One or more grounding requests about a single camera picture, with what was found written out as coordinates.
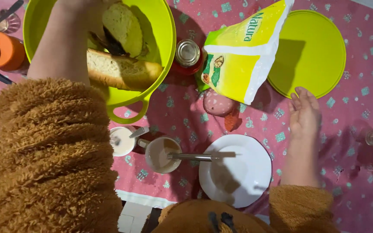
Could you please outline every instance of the white plate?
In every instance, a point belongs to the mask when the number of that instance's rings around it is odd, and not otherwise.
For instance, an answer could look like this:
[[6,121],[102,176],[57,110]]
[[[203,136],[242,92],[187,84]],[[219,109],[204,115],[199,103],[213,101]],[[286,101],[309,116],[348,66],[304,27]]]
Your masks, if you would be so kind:
[[272,161],[264,147],[254,138],[225,135],[205,153],[235,152],[216,162],[200,162],[199,182],[207,196],[235,208],[247,207],[261,197],[270,185]]

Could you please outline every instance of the bread slice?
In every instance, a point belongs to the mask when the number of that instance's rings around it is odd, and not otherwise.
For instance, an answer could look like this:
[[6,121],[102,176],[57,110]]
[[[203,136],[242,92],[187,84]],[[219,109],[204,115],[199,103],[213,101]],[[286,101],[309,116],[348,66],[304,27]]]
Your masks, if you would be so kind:
[[144,91],[159,78],[162,66],[158,63],[125,56],[87,50],[89,78],[109,87]]
[[127,5],[113,4],[103,13],[103,24],[122,44],[125,51],[131,54],[131,57],[141,54],[143,48],[141,24]]

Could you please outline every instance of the hand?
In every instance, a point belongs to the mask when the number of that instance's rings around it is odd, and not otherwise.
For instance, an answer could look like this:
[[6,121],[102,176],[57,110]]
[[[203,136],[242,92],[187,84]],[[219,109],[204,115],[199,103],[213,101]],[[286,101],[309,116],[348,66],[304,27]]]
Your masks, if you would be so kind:
[[75,14],[88,31],[97,34],[101,39],[105,38],[103,31],[103,13],[114,3],[122,0],[58,0],[56,5],[66,9],[69,14]]
[[289,102],[291,138],[314,140],[315,143],[322,120],[318,100],[303,87],[296,87],[295,90],[299,97],[292,93],[293,103]]

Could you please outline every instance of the patterned tablecloth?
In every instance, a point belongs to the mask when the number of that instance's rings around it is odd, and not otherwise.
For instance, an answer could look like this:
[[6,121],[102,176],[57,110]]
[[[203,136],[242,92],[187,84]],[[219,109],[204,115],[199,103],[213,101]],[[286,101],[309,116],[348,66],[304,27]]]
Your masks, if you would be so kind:
[[[0,0],[0,9],[14,0]],[[177,34],[203,45],[205,35],[241,22],[273,0],[170,0]],[[24,9],[18,12],[24,16]],[[357,138],[373,128],[373,9],[349,0],[296,0],[293,9],[310,9],[329,17],[341,31],[347,50],[346,69],[335,89],[319,100],[323,109],[320,166],[323,187],[334,195],[334,221],[341,230],[373,232],[373,147]],[[21,31],[13,34],[22,38]],[[23,77],[7,74],[13,81]],[[0,82],[0,91],[5,88]],[[150,126],[147,139],[168,135],[185,152],[203,152],[225,131],[224,121],[205,113],[203,93],[195,91],[192,77],[170,73],[152,95],[149,111],[136,126]],[[289,128],[287,99],[264,83],[251,106],[241,105],[241,126],[231,134],[246,134],[259,140],[273,163],[271,185],[280,181],[286,159]],[[132,117],[139,105],[120,108],[118,116]],[[112,122],[110,128],[118,126]],[[152,172],[142,151],[116,157],[113,169],[120,176],[116,188],[123,199],[152,206],[167,206],[189,198],[202,198],[197,162],[182,162],[171,174]],[[268,215],[268,192],[243,211]]]

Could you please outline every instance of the fuzzy brown sleeve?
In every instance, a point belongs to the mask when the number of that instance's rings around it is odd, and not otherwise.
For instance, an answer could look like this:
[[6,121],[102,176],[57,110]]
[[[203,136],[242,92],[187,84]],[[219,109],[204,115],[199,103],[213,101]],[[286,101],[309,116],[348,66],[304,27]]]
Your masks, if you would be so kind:
[[277,232],[336,233],[333,197],[323,189],[281,185],[270,190],[270,225]]
[[0,233],[117,232],[113,149],[102,96],[28,80],[0,94]]

